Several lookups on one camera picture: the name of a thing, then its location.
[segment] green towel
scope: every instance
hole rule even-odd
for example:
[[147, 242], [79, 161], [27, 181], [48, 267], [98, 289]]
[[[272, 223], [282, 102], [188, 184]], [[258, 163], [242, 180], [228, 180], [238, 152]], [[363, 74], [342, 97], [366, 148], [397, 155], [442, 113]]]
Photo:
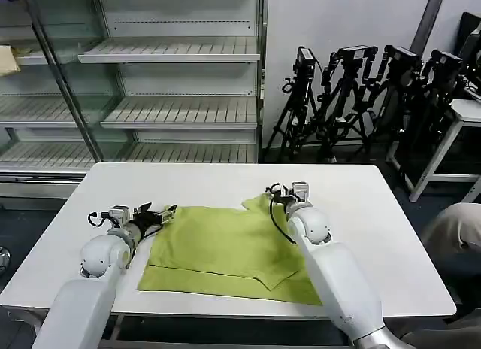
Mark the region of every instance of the green towel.
[[[246, 210], [179, 207], [153, 242], [139, 290], [181, 291], [320, 305], [296, 245], [273, 225], [270, 197]], [[286, 232], [282, 205], [276, 223]]]

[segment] white shelf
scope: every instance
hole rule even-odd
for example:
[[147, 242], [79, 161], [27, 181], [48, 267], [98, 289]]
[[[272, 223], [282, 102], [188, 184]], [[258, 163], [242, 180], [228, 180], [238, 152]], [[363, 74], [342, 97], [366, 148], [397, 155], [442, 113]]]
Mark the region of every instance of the white shelf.
[[0, 171], [87, 172], [94, 164], [83, 142], [18, 142], [0, 156]]
[[[79, 96], [83, 115], [89, 124], [101, 120], [108, 96]], [[65, 100], [61, 96], [0, 96], [0, 127], [77, 128]]]
[[82, 63], [257, 62], [256, 37], [110, 38], [80, 54]]
[[[15, 60], [18, 65], [46, 65], [44, 53], [36, 41], [21, 41], [12, 43], [14, 48]], [[60, 63], [70, 63], [77, 61], [79, 53], [83, 52], [82, 44], [77, 41], [54, 41], [53, 48], [56, 51], [57, 59]]]
[[256, 129], [256, 97], [128, 96], [106, 129]]
[[254, 144], [136, 144], [122, 162], [256, 163]]

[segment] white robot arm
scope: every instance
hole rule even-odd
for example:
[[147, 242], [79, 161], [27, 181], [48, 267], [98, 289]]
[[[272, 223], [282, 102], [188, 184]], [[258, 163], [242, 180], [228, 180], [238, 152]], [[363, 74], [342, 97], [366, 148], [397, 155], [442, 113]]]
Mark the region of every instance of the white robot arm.
[[334, 240], [326, 215], [309, 203], [309, 186], [294, 182], [285, 195], [280, 185], [268, 190], [285, 206], [289, 235], [302, 252], [309, 278], [334, 325], [362, 349], [383, 345], [413, 349], [386, 328], [376, 290], [351, 251]]
[[[297, 182], [284, 190], [285, 193], [278, 184], [268, 189], [273, 202], [284, 205], [290, 235], [287, 237], [302, 252], [307, 273], [334, 325], [360, 349], [413, 349], [385, 327], [379, 296], [349, 249], [334, 240], [328, 218], [309, 203], [309, 186]], [[175, 213], [175, 206], [162, 212], [148, 208], [149, 205], [141, 207], [133, 220], [129, 220], [128, 208], [121, 206], [102, 213], [101, 224], [109, 219], [113, 228], [82, 249], [81, 277], [69, 281], [59, 291], [34, 349], [98, 347], [117, 283], [135, 248], [149, 227], [168, 222]]]
[[152, 226], [158, 229], [170, 221], [176, 207], [148, 211], [150, 204], [135, 209], [130, 220], [129, 208], [114, 206], [101, 215], [113, 227], [106, 235], [90, 240], [80, 252], [80, 277], [67, 282], [57, 294], [33, 349], [95, 349], [101, 341], [115, 301], [116, 286], [129, 267], [140, 241]]

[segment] white wall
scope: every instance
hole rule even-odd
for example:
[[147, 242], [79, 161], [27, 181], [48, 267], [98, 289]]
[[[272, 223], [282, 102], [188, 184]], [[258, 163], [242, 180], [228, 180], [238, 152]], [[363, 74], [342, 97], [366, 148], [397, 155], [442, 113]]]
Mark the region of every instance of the white wall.
[[[409, 48], [428, 0], [269, 0], [263, 144], [266, 145], [287, 95], [280, 88], [292, 76], [300, 45], [324, 66], [331, 52], [359, 44]], [[319, 83], [315, 85], [319, 94]]]
[[464, 12], [481, 16], [481, 0], [443, 0], [424, 52], [424, 59], [429, 59], [432, 50], [450, 53], [454, 50], [459, 23]]

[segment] white side table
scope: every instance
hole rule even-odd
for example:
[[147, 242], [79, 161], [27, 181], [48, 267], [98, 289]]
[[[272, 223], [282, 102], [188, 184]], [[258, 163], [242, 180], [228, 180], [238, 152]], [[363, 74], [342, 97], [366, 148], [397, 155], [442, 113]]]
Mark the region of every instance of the white side table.
[[[479, 193], [481, 193], [481, 176], [478, 174], [436, 174], [436, 170], [443, 161], [448, 150], [451, 148], [459, 132], [463, 127], [481, 127], [481, 103], [478, 101], [456, 99], [451, 104], [452, 109], [456, 114], [456, 119], [449, 127], [446, 136], [440, 143], [435, 154], [433, 155], [428, 167], [424, 170], [421, 178], [416, 184], [405, 176], [406, 184], [411, 191], [409, 200], [416, 202], [425, 190], [429, 182], [476, 182], [471, 188], [470, 192], [463, 199], [463, 202], [472, 202]], [[388, 152], [387, 161], [392, 162], [396, 169], [400, 168], [398, 161], [395, 158], [395, 152], [398, 148], [398, 143], [395, 142]]]

